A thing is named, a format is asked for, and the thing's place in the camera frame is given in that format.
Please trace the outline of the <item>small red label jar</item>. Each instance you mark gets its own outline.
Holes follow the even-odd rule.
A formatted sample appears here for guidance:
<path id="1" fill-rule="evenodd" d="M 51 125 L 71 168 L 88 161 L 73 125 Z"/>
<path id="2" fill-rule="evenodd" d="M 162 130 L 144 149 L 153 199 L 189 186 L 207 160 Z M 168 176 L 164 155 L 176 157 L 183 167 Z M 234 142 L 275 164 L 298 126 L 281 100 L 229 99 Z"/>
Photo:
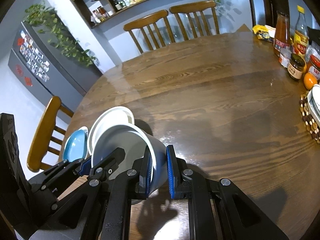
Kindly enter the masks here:
<path id="1" fill-rule="evenodd" d="M 291 59 L 291 51 L 287 48 L 281 48 L 279 53 L 279 63 L 287 68 Z"/>

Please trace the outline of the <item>hanging green vine plant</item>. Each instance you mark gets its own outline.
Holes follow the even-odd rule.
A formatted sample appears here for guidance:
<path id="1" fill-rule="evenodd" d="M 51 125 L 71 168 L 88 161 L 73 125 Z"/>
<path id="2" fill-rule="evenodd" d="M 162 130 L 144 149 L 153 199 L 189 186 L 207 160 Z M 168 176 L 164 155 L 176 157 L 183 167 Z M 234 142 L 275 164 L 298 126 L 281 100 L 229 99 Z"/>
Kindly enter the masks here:
<path id="1" fill-rule="evenodd" d="M 43 2 L 32 4 L 25 9 L 25 22 L 32 27 L 37 27 L 39 34 L 49 33 L 52 38 L 47 43 L 56 48 L 61 55 L 73 61 L 78 61 L 81 66 L 93 66 L 95 56 L 89 55 L 89 49 L 82 49 L 80 41 L 73 37 L 56 13 L 54 7 L 48 7 Z"/>

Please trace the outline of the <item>yellow snack packet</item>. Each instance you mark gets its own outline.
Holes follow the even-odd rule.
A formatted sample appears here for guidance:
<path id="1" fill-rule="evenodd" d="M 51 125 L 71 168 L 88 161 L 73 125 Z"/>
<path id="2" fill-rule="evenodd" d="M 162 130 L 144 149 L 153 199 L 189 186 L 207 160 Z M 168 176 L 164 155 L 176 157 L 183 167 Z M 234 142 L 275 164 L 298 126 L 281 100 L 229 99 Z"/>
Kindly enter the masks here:
<path id="1" fill-rule="evenodd" d="M 259 40 L 273 42 L 276 29 L 269 25 L 255 25 L 252 28 L 253 33 L 257 36 Z"/>

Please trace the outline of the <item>large white bowl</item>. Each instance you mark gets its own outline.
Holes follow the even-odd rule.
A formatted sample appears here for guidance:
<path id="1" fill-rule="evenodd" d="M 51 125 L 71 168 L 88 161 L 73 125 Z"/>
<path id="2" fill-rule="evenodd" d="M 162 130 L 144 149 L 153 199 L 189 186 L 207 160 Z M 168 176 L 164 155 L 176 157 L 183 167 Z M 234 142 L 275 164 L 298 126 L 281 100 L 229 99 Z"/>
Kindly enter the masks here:
<path id="1" fill-rule="evenodd" d="M 121 124 L 135 124 L 135 118 L 130 109 L 124 106 L 116 106 L 104 111 L 104 113 L 95 120 L 89 131 L 87 139 L 89 155 L 92 155 L 93 148 L 95 147 L 99 137 L 108 128 Z"/>

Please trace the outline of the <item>orange fruit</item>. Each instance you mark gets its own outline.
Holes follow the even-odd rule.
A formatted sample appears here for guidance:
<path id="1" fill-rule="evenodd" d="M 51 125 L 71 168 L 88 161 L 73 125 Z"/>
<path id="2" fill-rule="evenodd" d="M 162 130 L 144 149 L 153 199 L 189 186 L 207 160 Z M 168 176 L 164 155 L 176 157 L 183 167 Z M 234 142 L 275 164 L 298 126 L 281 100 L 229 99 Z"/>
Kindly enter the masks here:
<path id="1" fill-rule="evenodd" d="M 304 86 L 307 90 L 311 90 L 314 85 L 318 83 L 317 78 L 311 74 L 311 73 L 306 73 L 303 78 L 303 83 Z"/>

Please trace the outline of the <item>stacked patterned dishes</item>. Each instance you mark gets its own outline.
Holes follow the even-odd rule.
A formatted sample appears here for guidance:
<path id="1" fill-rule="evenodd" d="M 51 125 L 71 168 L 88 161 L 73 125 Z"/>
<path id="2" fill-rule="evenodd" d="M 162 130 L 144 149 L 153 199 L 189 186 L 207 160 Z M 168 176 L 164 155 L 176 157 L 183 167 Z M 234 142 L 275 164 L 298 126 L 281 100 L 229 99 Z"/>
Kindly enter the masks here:
<path id="1" fill-rule="evenodd" d="M 319 85 L 316 84 L 308 92 L 307 106 L 311 116 L 314 118 L 317 125 L 320 125 L 319 119 Z"/>

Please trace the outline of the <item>wooden chair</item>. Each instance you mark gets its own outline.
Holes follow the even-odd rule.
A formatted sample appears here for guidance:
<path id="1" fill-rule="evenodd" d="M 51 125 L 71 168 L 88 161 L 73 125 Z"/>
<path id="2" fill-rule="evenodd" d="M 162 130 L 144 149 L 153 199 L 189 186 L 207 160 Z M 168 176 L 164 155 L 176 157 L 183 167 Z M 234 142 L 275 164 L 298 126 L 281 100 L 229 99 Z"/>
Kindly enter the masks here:
<path id="1" fill-rule="evenodd" d="M 74 115 L 71 110 L 62 105 L 62 101 L 58 96 L 53 96 L 41 117 L 28 153 L 27 168 L 31 172 L 39 172 L 39 170 L 51 168 L 51 165 L 43 162 L 43 158 L 48 152 L 57 156 L 60 155 L 60 150 L 50 146 L 51 142 L 60 146 L 62 145 L 62 140 L 53 136 L 54 132 L 60 133 L 61 135 L 65 135 L 66 133 L 65 129 L 56 125 L 56 118 L 59 111 L 70 118 Z"/>
<path id="2" fill-rule="evenodd" d="M 141 47 L 139 41 L 137 40 L 134 30 L 140 30 L 146 42 L 147 48 L 149 51 L 163 48 L 166 46 L 164 42 L 164 36 L 161 34 L 160 29 L 157 25 L 157 22 L 163 21 L 165 25 L 165 31 L 168 34 L 170 43 L 175 43 L 174 34 L 168 19 L 169 12 L 167 10 L 160 10 L 139 18 L 132 22 L 129 22 L 123 26 L 123 30 L 128 32 L 131 36 L 133 42 L 135 43 L 138 51 L 142 54 L 144 53 L 143 48 Z"/>
<path id="3" fill-rule="evenodd" d="M 180 15 L 184 14 L 187 17 L 193 38 L 198 38 L 198 35 L 201 37 L 213 36 L 213 33 L 209 28 L 209 22 L 204 15 L 204 11 L 210 9 L 213 17 L 215 33 L 219 35 L 220 28 L 215 8 L 216 2 L 208 0 L 172 6 L 169 8 L 169 11 L 175 16 L 183 39 L 187 41 L 189 40 L 189 36 Z"/>

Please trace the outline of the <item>dark wooden door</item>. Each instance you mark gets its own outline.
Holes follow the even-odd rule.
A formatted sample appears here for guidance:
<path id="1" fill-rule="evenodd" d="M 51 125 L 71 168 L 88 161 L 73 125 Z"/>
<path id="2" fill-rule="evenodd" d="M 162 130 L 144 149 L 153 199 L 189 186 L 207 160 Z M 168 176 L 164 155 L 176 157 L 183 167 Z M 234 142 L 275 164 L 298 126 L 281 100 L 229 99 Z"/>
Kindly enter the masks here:
<path id="1" fill-rule="evenodd" d="M 277 13 L 289 13 L 288 0 L 249 0 L 252 16 L 252 25 L 270 25 L 276 26 Z"/>

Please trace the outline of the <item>yellow cap vinegar bottle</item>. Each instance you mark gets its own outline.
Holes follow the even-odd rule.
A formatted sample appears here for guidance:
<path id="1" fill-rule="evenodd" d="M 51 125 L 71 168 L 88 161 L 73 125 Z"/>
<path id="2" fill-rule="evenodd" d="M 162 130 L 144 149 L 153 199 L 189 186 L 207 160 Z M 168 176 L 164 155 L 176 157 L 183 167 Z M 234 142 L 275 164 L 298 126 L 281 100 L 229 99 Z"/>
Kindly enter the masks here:
<path id="1" fill-rule="evenodd" d="M 305 10 L 301 6 L 297 6 L 298 20 L 295 26 L 295 33 L 293 38 L 293 53 L 305 58 L 306 50 L 309 46 L 309 33 L 305 20 Z"/>

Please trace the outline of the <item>red lid chili jar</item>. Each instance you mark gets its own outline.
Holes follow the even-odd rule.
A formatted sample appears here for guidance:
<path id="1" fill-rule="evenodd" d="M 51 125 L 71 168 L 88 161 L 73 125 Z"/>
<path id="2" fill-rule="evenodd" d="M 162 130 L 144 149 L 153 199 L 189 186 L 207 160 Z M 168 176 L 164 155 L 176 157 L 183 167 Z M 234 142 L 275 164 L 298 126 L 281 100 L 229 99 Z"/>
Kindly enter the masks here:
<path id="1" fill-rule="evenodd" d="M 317 81 L 320 80 L 320 60 L 315 55 L 310 56 L 307 62 L 306 72 L 312 74 Z"/>

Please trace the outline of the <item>white ramekin cup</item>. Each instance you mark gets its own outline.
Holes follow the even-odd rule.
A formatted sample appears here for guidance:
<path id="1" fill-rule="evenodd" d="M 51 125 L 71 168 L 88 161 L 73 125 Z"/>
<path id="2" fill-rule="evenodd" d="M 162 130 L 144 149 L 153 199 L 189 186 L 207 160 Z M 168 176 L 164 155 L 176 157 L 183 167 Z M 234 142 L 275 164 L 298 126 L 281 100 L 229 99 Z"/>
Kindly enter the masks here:
<path id="1" fill-rule="evenodd" d="M 152 193 L 166 182 L 168 178 L 166 146 L 132 124 L 114 125 L 101 133 L 93 147 L 91 165 L 97 165 L 118 147 L 124 150 L 125 155 L 124 160 L 111 176 L 112 179 L 121 172 L 131 169 L 133 162 L 142 158 L 145 149 L 148 148 L 152 160 L 150 192 Z"/>

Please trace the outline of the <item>grey refrigerator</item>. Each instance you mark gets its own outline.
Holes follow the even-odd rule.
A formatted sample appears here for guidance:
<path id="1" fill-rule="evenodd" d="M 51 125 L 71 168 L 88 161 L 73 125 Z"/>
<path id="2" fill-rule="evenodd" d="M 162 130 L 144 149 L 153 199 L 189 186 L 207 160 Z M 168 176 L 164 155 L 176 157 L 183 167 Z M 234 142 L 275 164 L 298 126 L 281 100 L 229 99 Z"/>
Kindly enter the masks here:
<path id="1" fill-rule="evenodd" d="M 40 29 L 25 21 L 20 23 L 8 66 L 43 105 L 58 96 L 63 107 L 74 112 L 102 73 L 95 65 L 62 55 L 54 34 L 48 30 L 41 34 Z"/>

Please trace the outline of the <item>back right wooden chair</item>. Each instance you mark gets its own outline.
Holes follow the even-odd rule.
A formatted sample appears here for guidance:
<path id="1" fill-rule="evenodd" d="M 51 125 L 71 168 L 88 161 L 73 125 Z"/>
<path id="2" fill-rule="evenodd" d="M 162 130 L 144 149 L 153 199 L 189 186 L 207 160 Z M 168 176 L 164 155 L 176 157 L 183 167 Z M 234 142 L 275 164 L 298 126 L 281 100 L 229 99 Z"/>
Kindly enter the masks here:
<path id="1" fill-rule="evenodd" d="M 201 37 L 213 36 L 213 33 L 209 28 L 209 22 L 204 15 L 204 11 L 210 9 L 213 17 L 215 33 L 219 35 L 220 28 L 215 8 L 216 2 L 208 0 L 172 6 L 169 8 L 169 11 L 175 16 L 183 39 L 187 41 L 189 40 L 189 36 L 180 15 L 184 14 L 187 17 L 193 38 L 198 38 L 198 35 Z"/>

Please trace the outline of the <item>dark lid sauce jar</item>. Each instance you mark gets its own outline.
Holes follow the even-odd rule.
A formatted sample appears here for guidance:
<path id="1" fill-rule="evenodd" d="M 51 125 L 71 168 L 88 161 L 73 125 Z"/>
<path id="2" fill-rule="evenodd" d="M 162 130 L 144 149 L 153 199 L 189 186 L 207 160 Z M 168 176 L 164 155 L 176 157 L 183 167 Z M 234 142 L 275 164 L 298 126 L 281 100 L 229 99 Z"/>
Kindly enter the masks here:
<path id="1" fill-rule="evenodd" d="M 292 53 L 287 67 L 289 76 L 294 80 L 300 80 L 303 75 L 304 67 L 305 61 L 299 55 Z"/>

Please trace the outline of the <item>back left wooden chair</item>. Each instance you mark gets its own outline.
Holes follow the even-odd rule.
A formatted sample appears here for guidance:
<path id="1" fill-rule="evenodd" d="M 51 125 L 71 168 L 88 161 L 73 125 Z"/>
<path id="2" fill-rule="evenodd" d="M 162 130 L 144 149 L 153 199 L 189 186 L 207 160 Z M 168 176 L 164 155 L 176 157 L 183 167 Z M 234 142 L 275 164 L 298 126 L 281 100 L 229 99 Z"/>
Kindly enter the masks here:
<path id="1" fill-rule="evenodd" d="M 138 51 L 142 54 L 144 53 L 143 48 L 141 47 L 139 41 L 137 40 L 134 30 L 140 30 L 146 42 L 147 48 L 149 51 L 163 48 L 166 46 L 164 42 L 164 36 L 161 34 L 160 29 L 157 25 L 157 22 L 163 21 L 165 25 L 165 31 L 168 34 L 170 43 L 175 43 L 174 34 L 168 19 L 169 12 L 167 10 L 160 10 L 139 18 L 132 22 L 129 22 L 123 26 L 123 30 L 128 32 L 131 36 L 133 42 L 135 43 Z"/>

